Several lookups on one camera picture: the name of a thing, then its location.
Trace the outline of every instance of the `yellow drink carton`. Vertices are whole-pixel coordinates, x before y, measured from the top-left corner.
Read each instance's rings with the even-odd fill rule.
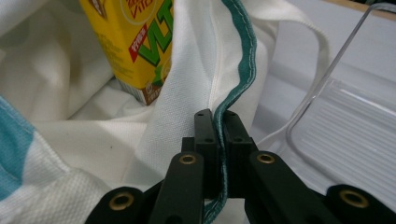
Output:
[[[173,0],[79,0],[125,91],[146,105],[171,66]]]

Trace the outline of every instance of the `green seam trim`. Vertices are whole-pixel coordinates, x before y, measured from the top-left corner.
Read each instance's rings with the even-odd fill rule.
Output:
[[[220,142],[220,158],[222,172],[222,190],[218,198],[205,206],[204,223],[212,223],[224,207],[228,198],[228,167],[227,155],[224,144],[223,114],[235,103],[236,100],[247,90],[256,78],[256,48],[257,39],[251,26],[248,13],[240,0],[222,0],[222,3],[230,10],[233,18],[233,25],[238,31],[242,42],[242,59],[238,65],[239,84],[233,88],[227,98],[219,105],[215,111],[214,123],[217,129]]]

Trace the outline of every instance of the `transparent plastic tray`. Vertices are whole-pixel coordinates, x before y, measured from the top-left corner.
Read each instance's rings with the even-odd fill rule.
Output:
[[[396,6],[371,6],[268,148],[311,189],[348,184],[396,211]]]

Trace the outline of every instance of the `green lettering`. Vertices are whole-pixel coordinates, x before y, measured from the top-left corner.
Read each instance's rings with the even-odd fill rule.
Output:
[[[139,55],[154,66],[157,66],[160,62],[160,53],[158,51],[158,47],[160,47],[161,50],[165,52],[172,41],[173,17],[170,12],[171,7],[172,1],[165,0],[157,13],[157,18],[160,21],[160,24],[162,24],[163,21],[166,23],[168,28],[166,35],[163,35],[158,23],[155,20],[152,21],[148,28],[147,37],[149,48],[145,45],[142,45],[139,50]]]
[[[157,13],[158,21],[160,21],[160,23],[165,21],[170,32],[173,32],[173,16],[171,14],[172,5],[172,0],[163,1],[163,5]]]

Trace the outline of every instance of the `white cloth bag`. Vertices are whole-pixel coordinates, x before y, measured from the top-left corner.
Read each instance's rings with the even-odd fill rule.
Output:
[[[0,102],[0,223],[82,223],[110,189],[149,188],[193,136],[193,115],[216,111],[242,81],[251,86],[231,110],[249,130],[280,21],[317,35],[315,85],[329,56],[323,34],[284,0],[242,4],[175,0],[172,69],[157,102],[142,106],[110,80],[77,0],[0,2],[0,94],[10,103]],[[246,52],[246,41],[255,48]]]

